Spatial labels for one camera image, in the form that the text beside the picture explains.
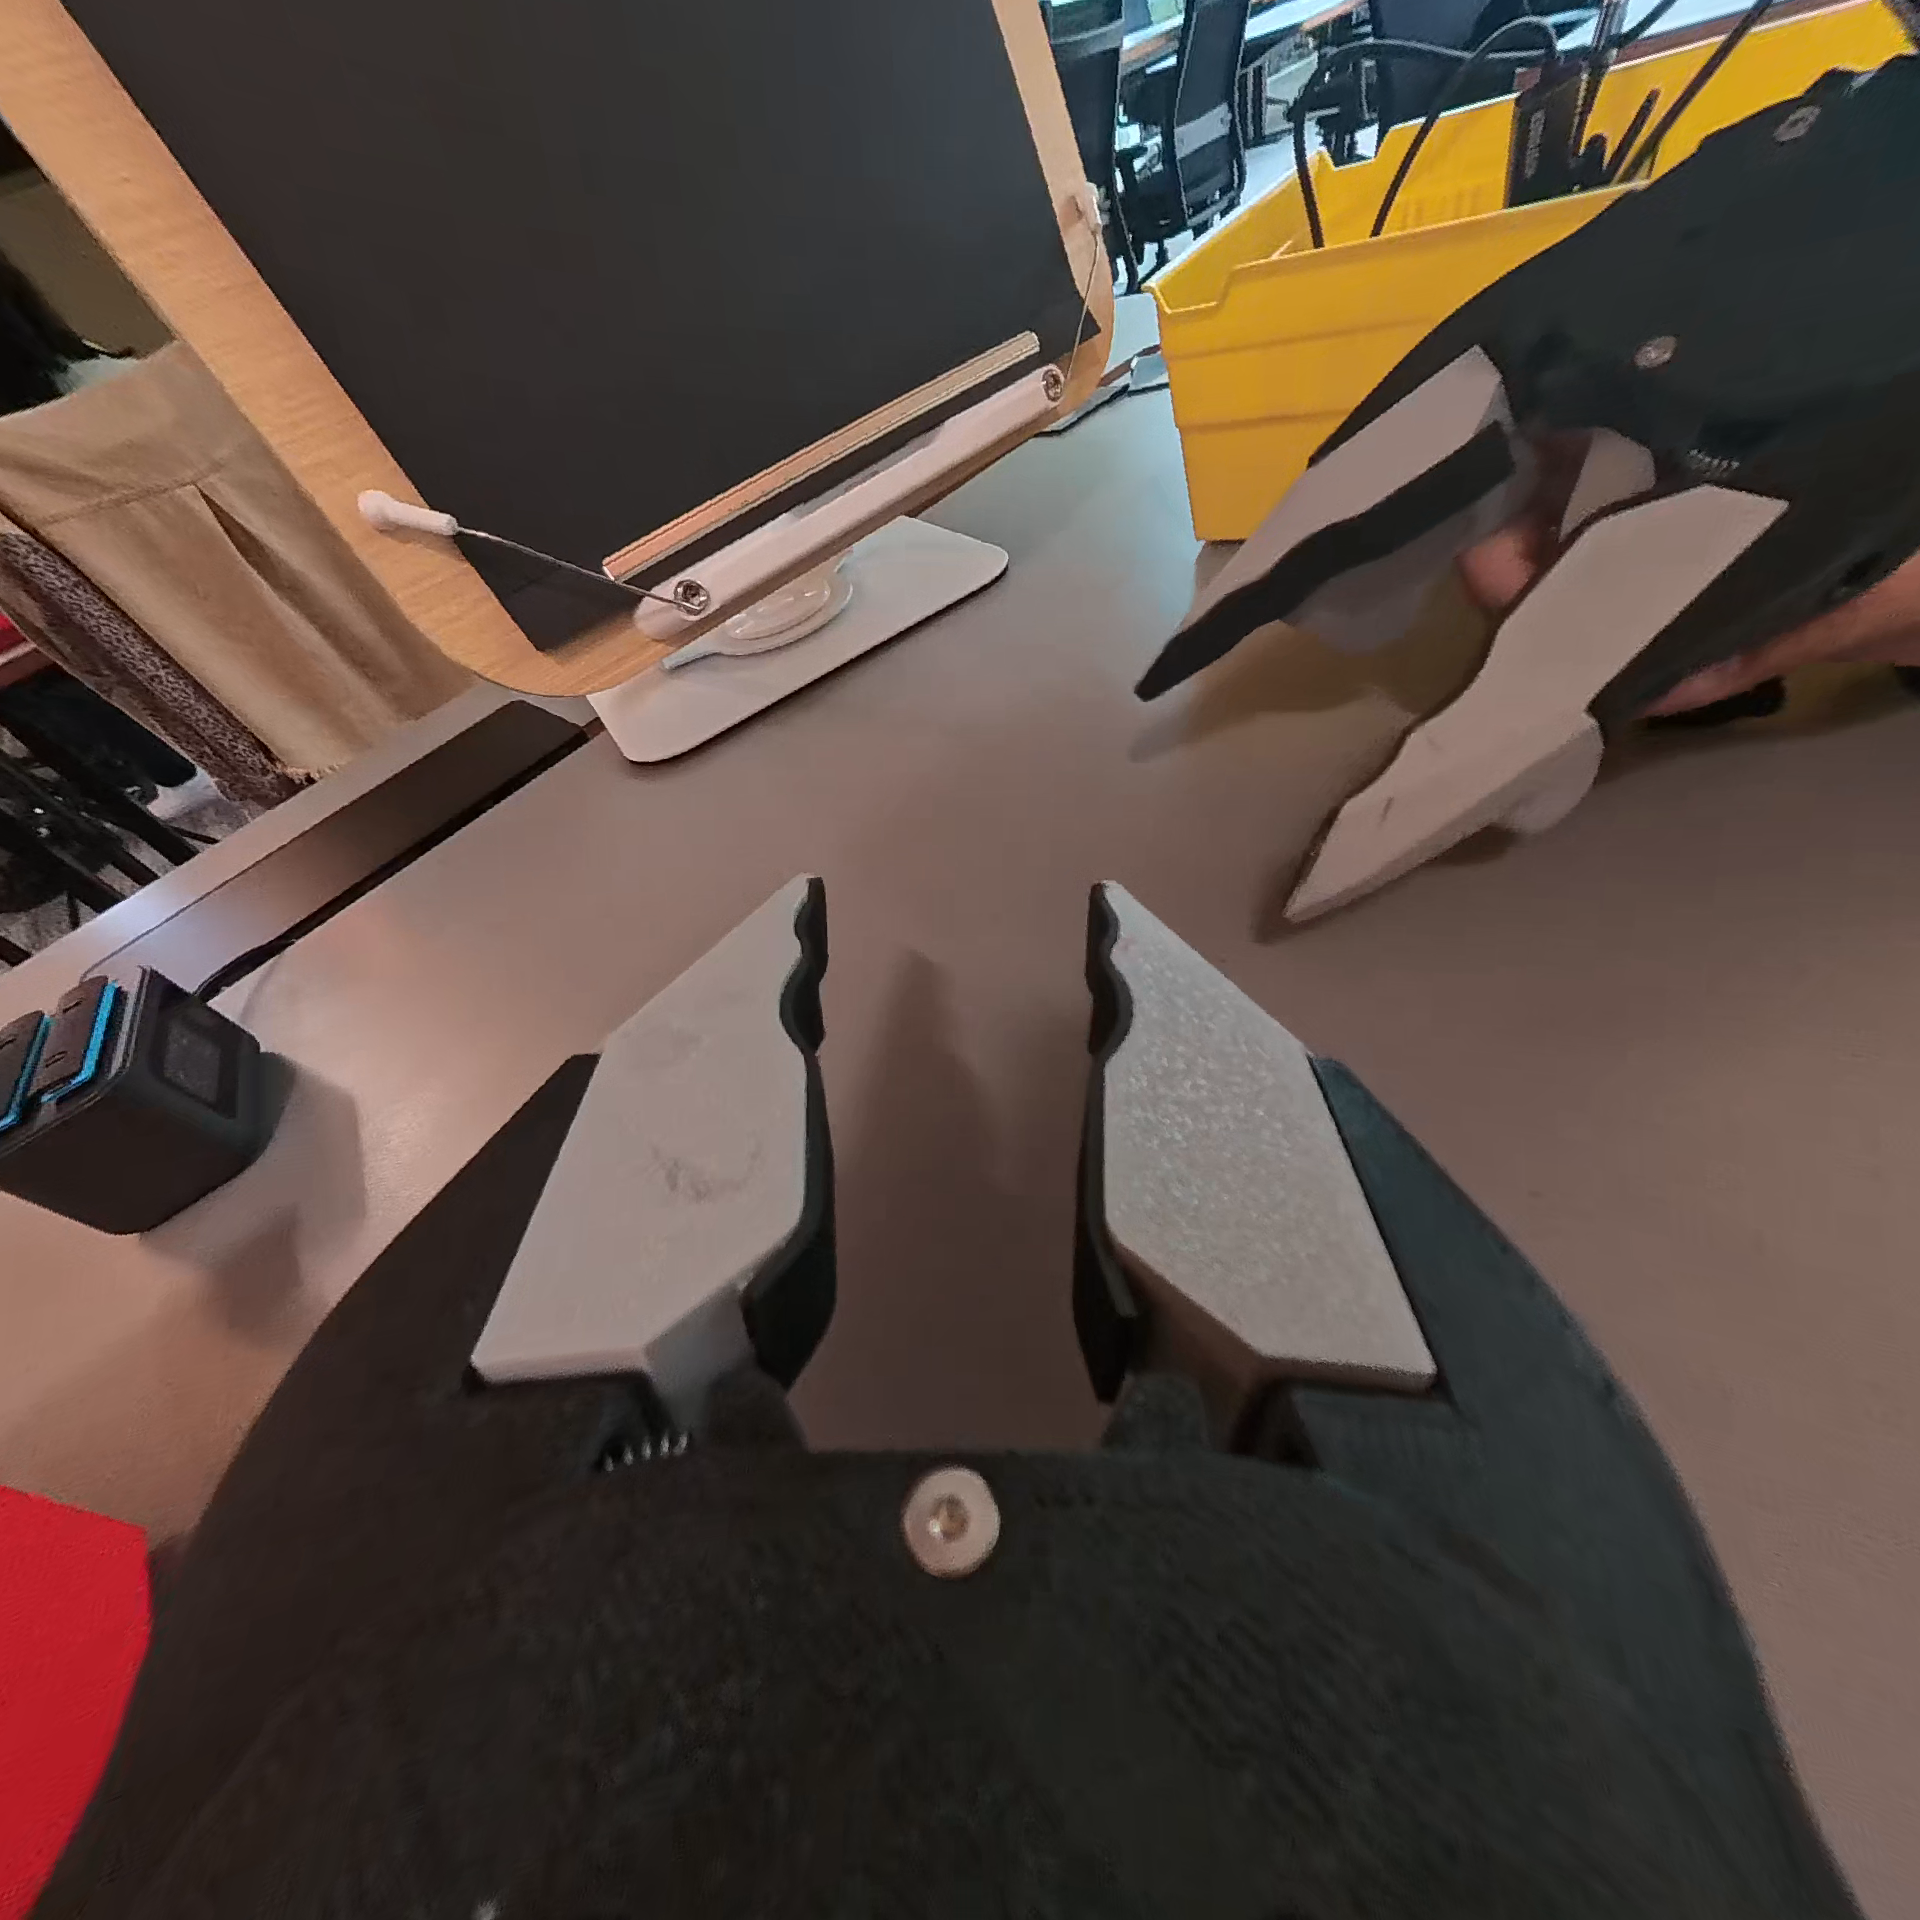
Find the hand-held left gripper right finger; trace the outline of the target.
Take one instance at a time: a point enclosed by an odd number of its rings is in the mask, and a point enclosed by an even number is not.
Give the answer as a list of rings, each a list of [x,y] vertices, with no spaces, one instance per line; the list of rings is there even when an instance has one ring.
[[[1088,895],[1071,1327],[1099,1405],[1421,1397],[1438,1362],[1310,1049],[1115,880]]]

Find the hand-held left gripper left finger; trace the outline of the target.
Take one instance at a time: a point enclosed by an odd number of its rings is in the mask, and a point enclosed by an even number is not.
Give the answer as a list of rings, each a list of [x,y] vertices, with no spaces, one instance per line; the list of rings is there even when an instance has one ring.
[[[824,883],[798,877],[607,1037],[471,1351],[480,1379],[800,1379],[837,1293],[824,969]]]

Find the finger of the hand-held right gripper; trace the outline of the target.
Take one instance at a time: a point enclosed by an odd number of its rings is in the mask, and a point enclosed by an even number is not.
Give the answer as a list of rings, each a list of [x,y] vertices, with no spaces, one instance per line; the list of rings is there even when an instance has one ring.
[[[1197,587],[1135,697],[1157,703],[1275,625],[1350,657],[1385,647],[1531,477],[1501,371],[1459,352],[1302,472]]]
[[[1408,733],[1329,821],[1283,918],[1313,922],[1478,832],[1547,832],[1592,789],[1592,705],[1787,515],[1775,497],[1683,485],[1641,493],[1653,456],[1591,437],[1558,525],[1558,557],[1503,615],[1478,674]]]

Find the yellow plastic bin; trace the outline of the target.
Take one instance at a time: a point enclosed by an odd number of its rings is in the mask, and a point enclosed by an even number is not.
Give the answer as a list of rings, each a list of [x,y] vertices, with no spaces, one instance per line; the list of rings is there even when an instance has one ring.
[[[1614,145],[1643,136],[1709,63],[1727,31],[1696,31],[1663,54],[1614,64],[1586,125]],[[1378,207],[1413,145],[1393,129],[1371,160],[1310,160],[1322,247],[1305,192],[1283,178],[1195,245],[1151,289],[1183,442],[1191,528],[1202,543],[1246,541],[1365,393],[1447,313],[1523,259],[1665,176],[1717,133],[1783,106],[1827,72],[1864,73],[1905,55],[1913,37],[1888,6],[1821,6],[1766,18],[1693,97],[1632,182],[1566,199],[1505,207],[1515,106],[1509,94],[1455,107],[1427,133],[1374,235]]]

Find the person's right hand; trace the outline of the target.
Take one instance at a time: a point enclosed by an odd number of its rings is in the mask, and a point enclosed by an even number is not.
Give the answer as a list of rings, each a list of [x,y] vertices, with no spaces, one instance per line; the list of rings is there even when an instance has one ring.
[[[1455,577],[1478,613],[1503,617],[1531,582],[1557,562],[1568,499],[1589,461],[1589,435],[1549,435],[1531,443],[1531,493],[1517,515],[1455,558]],[[1797,670],[1842,666],[1918,666],[1918,558],[1765,646],[1706,664],[1641,709],[1665,721],[1744,697]]]

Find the black office chair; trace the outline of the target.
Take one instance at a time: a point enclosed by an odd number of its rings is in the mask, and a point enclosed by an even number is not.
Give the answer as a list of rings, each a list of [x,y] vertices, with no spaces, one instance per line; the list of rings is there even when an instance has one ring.
[[[1202,235],[1240,203],[1247,14],[1247,3],[1183,6],[1171,63],[1139,77],[1143,145],[1115,157],[1119,223],[1139,279],[1163,273],[1170,243]]]

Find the dark battery charger case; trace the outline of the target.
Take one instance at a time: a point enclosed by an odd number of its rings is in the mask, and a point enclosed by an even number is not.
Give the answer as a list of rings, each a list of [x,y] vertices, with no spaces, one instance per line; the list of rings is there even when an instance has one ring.
[[[246,1171],[271,1133],[266,1059],[153,969],[83,976],[2,1027],[2,1194],[136,1237]]]

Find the white-tipped metal stylus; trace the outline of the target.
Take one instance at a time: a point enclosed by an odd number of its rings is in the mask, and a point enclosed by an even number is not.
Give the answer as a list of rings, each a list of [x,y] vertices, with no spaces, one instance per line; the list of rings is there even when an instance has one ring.
[[[417,503],[399,502],[392,494],[378,489],[360,493],[353,506],[360,519],[381,536],[419,536],[453,545],[482,545],[499,557],[507,557],[509,561],[526,562],[526,567],[529,570],[554,575],[574,584],[584,584],[594,591],[617,593],[630,605],[651,605],[658,608],[670,608],[681,617],[706,617],[712,611],[712,595],[697,582],[672,584],[665,593],[638,587],[632,584],[623,584],[606,575],[603,570],[583,567],[547,557],[534,546],[507,541],[502,536],[482,533],[477,528],[464,527],[461,522],[457,522],[457,517],[447,513],[437,513]]]

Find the beige cloth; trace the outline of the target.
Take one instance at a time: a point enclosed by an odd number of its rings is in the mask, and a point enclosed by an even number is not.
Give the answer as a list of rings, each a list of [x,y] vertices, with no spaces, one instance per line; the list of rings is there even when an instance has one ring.
[[[285,778],[331,775],[472,683],[182,343],[6,414],[2,497]]]

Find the brown patterned cloth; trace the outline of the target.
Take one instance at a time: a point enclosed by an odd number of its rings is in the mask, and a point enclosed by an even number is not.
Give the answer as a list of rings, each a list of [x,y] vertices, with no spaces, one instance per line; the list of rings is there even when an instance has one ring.
[[[2,519],[2,613],[71,679],[203,771],[230,801],[285,802],[304,785],[72,562]]]

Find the red plastic bin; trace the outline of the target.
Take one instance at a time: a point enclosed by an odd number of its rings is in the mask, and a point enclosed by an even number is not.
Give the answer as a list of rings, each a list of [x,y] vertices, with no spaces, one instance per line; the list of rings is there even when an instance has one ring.
[[[30,1914],[95,1793],[149,1647],[139,1527],[2,1490],[2,1915]]]

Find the wood-framed black board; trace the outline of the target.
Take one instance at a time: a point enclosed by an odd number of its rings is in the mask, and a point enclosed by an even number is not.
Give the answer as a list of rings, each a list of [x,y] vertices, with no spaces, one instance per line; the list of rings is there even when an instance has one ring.
[[[5,129],[398,611],[578,697],[655,593],[1051,363],[1112,282],[1037,6],[5,6]]]

